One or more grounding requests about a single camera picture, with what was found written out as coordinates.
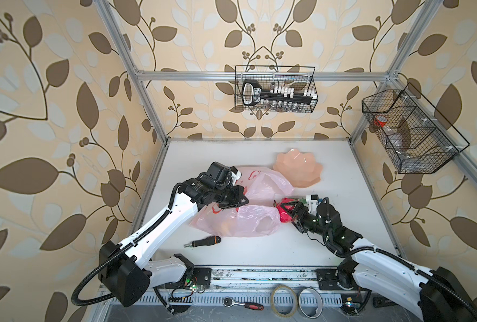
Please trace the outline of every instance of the masking tape roll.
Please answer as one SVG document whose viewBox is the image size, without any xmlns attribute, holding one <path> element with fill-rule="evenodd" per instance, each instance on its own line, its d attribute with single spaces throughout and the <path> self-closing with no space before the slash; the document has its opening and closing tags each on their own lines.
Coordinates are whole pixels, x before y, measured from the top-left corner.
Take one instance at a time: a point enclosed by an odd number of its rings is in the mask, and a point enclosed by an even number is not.
<svg viewBox="0 0 477 322">
<path fill-rule="evenodd" d="M 301 308 L 301 294 L 303 294 L 303 292 L 305 291 L 308 291 L 310 293 L 312 293 L 313 296 L 315 296 L 315 299 L 317 301 L 317 309 L 315 310 L 315 314 L 310 316 L 310 315 L 307 315 L 303 309 Z M 301 293 L 299 293 L 299 298 L 298 298 L 298 302 L 299 302 L 299 308 L 301 309 L 301 312 L 306 316 L 306 317 L 309 317 L 311 319 L 316 319 L 319 317 L 319 315 L 321 315 L 321 313 L 323 312 L 323 298 L 321 297 L 321 294 L 319 294 L 316 290 L 314 290 L 313 288 L 306 288 L 304 289 L 303 291 L 301 291 Z"/>
<path fill-rule="evenodd" d="M 283 314 L 283 313 L 278 312 L 276 310 L 276 307 L 274 306 L 274 293 L 276 293 L 278 290 L 281 290 L 281 289 L 288 290 L 288 293 L 292 297 L 292 302 L 293 302 L 292 309 L 287 314 Z M 294 290 L 292 288 L 290 288 L 288 286 L 285 286 L 285 285 L 279 285 L 271 293 L 270 304 L 271 304 L 271 308 L 273 309 L 274 314 L 278 315 L 279 317 L 291 317 L 295 314 L 295 312 L 298 309 L 298 297 L 296 296 L 296 293 L 294 292 Z"/>
</svg>

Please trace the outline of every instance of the ratchet handle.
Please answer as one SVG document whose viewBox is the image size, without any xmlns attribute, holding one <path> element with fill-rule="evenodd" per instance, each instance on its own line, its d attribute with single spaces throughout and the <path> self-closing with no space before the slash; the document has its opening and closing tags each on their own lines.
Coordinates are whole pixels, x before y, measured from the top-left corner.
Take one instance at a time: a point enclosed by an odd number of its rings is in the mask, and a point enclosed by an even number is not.
<svg viewBox="0 0 477 322">
<path fill-rule="evenodd" d="M 245 302 L 244 307 L 250 310 L 262 311 L 264 306 L 254 302 Z"/>
<path fill-rule="evenodd" d="M 193 241 L 192 242 L 192 247 L 198 247 L 198 246 L 211 246 L 215 245 L 221 242 L 221 237 L 219 236 L 210 236 L 206 237 L 205 239 L 201 239 L 198 241 Z"/>
</svg>

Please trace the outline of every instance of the peach bowl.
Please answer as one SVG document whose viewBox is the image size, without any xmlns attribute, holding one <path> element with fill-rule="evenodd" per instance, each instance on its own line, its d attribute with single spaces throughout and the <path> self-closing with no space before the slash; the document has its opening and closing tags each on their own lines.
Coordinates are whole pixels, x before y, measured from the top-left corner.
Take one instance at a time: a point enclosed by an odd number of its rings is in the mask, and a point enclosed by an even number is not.
<svg viewBox="0 0 477 322">
<path fill-rule="evenodd" d="M 301 153 L 291 149 L 287 153 L 279 153 L 273 166 L 295 188 L 307 188 L 321 181 L 323 166 L 315 162 L 312 153 Z"/>
</svg>

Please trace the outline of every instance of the metal mesh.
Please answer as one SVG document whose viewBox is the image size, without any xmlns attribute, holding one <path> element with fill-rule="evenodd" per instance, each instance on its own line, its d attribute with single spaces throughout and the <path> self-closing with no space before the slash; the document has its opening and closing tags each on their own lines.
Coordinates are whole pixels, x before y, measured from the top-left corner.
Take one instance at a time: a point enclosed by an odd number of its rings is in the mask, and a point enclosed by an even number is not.
<svg viewBox="0 0 477 322">
<path fill-rule="evenodd" d="M 429 118 L 414 98 L 406 90 L 385 90 L 362 100 L 362 113 L 398 173 L 431 174 L 464 149 L 441 131 L 438 120 Z"/>
<path fill-rule="evenodd" d="M 314 111 L 319 99 L 313 77 L 315 68 L 251 67 L 235 67 L 235 109 L 298 113 Z"/>
</svg>

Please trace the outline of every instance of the floral wallpaper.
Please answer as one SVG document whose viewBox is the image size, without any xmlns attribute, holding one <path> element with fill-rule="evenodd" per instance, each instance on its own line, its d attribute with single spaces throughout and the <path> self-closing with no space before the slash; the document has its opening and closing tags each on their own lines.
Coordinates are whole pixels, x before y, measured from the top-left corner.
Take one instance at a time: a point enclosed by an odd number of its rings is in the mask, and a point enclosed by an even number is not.
<svg viewBox="0 0 477 322">
<path fill-rule="evenodd" d="M 230 82 L 151 81 L 149 96 L 172 138 L 348 138 L 373 82 L 316 82 L 313 113 L 280 113 L 234 106 Z"/>
<path fill-rule="evenodd" d="M 225 65 L 384 72 L 420 0 L 110 0 L 134 63 L 145 71 Z"/>
<path fill-rule="evenodd" d="M 0 320 L 81 321 L 128 233 L 160 144 L 113 48 L 85 1 L 0 1 Z"/>
<path fill-rule="evenodd" d="M 477 1 L 444 1 L 403 66 L 400 78 L 436 104 L 471 143 L 464 153 L 477 161 Z M 447 125 L 444 119 L 438 119 Z M 453 162 L 432 175 L 396 174 L 369 129 L 356 147 L 408 258 L 452 271 L 477 305 L 474 185 Z"/>
</svg>

